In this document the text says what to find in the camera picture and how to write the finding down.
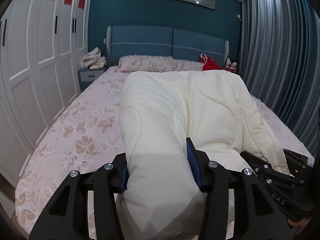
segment pink floral bed sheet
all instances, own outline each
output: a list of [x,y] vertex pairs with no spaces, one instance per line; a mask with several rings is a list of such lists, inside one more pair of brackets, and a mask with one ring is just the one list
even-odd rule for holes
[[[109,68],[75,99],[30,158],[15,193],[18,222],[28,234],[69,172],[95,171],[124,152],[118,108],[128,73],[116,69],[117,66]],[[254,99],[282,146],[311,156],[290,129],[260,100]],[[90,237],[96,239],[92,192],[88,196],[88,224]]]

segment red bag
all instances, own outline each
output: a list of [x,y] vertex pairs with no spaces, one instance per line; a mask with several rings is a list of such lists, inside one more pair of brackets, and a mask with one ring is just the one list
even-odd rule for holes
[[199,61],[204,63],[202,67],[202,71],[204,70],[222,70],[222,68],[215,63],[212,58],[208,57],[206,54],[201,54],[199,57]]

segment nightstand drawer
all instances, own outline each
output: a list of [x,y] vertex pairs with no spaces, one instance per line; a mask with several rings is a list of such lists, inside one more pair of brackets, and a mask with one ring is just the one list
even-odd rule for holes
[[92,82],[95,81],[99,76],[103,74],[103,70],[90,70],[90,71],[80,71],[80,81],[81,82]]

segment nightstand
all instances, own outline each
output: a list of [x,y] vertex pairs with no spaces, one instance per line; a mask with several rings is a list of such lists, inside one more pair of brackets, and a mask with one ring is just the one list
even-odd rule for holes
[[78,71],[79,83],[81,92],[83,92],[88,86],[90,86],[93,81],[95,81],[99,76],[107,71],[107,67],[100,69],[87,69],[83,68]]

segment gray curtain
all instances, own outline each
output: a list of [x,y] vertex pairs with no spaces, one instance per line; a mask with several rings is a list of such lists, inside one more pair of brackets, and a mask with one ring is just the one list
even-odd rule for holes
[[245,0],[240,76],[316,154],[320,20],[308,0]]

